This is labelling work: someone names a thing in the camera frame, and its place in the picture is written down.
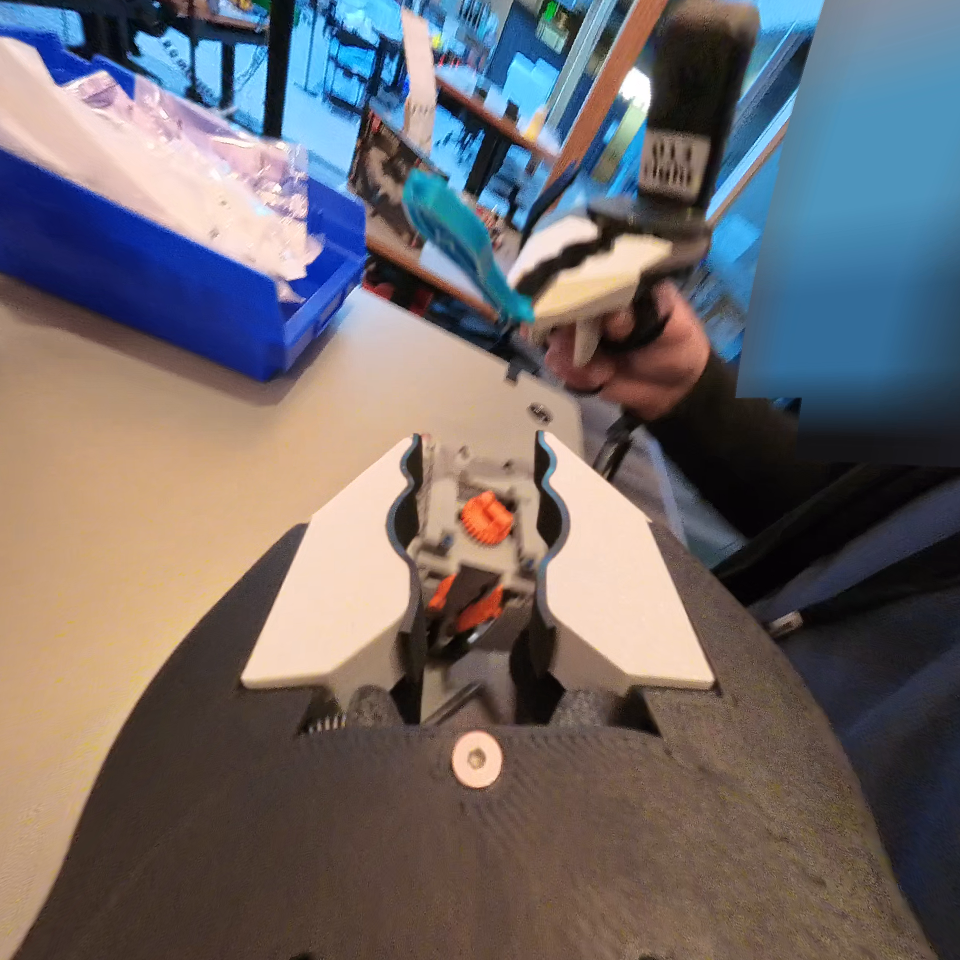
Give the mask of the blue plastic bin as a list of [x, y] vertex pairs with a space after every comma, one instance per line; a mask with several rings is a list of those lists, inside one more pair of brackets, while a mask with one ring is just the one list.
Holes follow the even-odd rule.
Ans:
[[[3, 28], [3, 38], [35, 47], [58, 83], [99, 69], [127, 94], [149, 81], [99, 56], [84, 61], [49, 32]], [[294, 283], [305, 301], [283, 304], [267, 275], [2, 149], [2, 273], [268, 380], [321, 336], [366, 261], [362, 203], [309, 174], [308, 199], [322, 252]]]

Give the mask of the person's right hand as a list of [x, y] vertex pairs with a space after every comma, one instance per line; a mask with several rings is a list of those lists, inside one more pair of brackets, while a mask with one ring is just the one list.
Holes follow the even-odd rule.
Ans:
[[641, 349], [611, 354], [597, 349], [589, 362], [573, 362], [574, 329], [556, 328], [547, 340], [545, 365], [574, 392], [597, 394], [651, 423], [683, 401], [702, 377], [712, 345], [689, 302], [671, 281], [653, 289], [660, 335]]

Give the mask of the black metal post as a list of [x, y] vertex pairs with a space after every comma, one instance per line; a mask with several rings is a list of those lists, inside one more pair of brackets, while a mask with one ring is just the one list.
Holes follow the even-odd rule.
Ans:
[[266, 138], [282, 138], [295, 13], [296, 1], [270, 2], [262, 124], [263, 136]]

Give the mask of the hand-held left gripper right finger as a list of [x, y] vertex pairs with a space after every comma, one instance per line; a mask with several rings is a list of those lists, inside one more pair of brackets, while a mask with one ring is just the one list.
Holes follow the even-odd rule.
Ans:
[[534, 672], [566, 690], [712, 690], [715, 676], [646, 514], [554, 434], [534, 441]]

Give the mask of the clear plastic bags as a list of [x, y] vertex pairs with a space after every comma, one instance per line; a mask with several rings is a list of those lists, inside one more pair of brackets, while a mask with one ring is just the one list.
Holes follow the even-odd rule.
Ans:
[[26, 41], [1, 41], [2, 149], [267, 276], [283, 305], [323, 251], [308, 157], [217, 113], [104, 69], [57, 82]]

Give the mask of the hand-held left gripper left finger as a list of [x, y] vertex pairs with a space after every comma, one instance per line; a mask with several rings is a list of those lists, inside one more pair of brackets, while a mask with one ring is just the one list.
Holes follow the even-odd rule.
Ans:
[[419, 534], [424, 439], [403, 438], [317, 510], [241, 673], [246, 690], [417, 689], [426, 667]]

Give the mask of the teal brick separator tool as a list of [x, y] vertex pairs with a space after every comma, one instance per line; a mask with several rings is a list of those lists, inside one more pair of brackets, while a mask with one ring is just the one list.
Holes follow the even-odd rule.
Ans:
[[423, 169], [411, 170], [401, 202], [412, 227], [470, 278], [498, 319], [533, 324], [532, 301], [509, 284], [485, 223], [445, 179]]

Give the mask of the person's black jacket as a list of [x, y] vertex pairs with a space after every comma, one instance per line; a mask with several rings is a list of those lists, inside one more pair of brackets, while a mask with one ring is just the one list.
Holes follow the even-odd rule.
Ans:
[[956, 465], [822, 463], [802, 460], [797, 452], [795, 457], [809, 476], [817, 476], [808, 495], [756, 535], [737, 530], [745, 546], [715, 569], [721, 584], [745, 607], [959, 477]]

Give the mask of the wooden workbench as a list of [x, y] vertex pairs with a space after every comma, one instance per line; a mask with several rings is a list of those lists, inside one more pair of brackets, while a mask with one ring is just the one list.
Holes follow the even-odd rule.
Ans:
[[435, 76], [438, 102], [454, 104], [455, 112], [466, 111], [485, 131], [493, 132], [500, 140], [523, 149], [540, 163], [552, 166], [558, 160], [560, 148], [552, 140], [527, 136], [517, 122], [506, 119], [502, 114], [496, 114], [486, 100], [479, 99], [461, 85], [467, 80], [477, 79], [474, 71], [439, 66]]

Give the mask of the grey orange brick assembly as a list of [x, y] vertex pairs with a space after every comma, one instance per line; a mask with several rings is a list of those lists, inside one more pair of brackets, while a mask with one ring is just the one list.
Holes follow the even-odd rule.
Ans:
[[418, 532], [428, 658], [509, 653], [528, 628], [546, 556], [532, 455], [495, 457], [423, 437]]

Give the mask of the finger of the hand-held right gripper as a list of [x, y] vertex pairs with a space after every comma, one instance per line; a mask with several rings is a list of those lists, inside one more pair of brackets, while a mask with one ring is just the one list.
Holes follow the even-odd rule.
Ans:
[[609, 249], [561, 268], [534, 297], [534, 332], [558, 328], [599, 330], [604, 318], [624, 309], [645, 271], [673, 253], [673, 243], [653, 235], [623, 234]]
[[509, 270], [510, 288], [538, 295], [564, 270], [579, 265], [598, 250], [600, 228], [585, 216], [566, 216], [534, 232]]

